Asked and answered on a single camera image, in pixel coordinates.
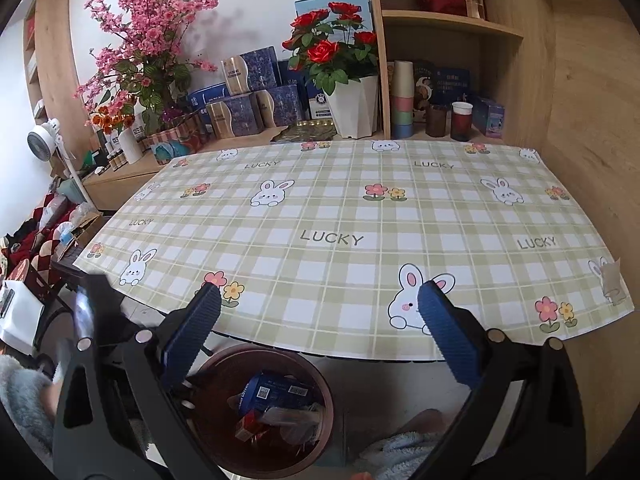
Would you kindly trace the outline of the left hand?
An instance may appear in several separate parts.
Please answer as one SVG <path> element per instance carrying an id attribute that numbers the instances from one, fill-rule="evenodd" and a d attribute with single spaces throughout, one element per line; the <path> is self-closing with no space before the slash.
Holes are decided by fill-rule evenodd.
<path id="1" fill-rule="evenodd" d="M 42 409 L 51 420 L 55 420 L 62 385 L 62 382 L 51 382 L 40 390 L 40 402 L 42 404 Z"/>

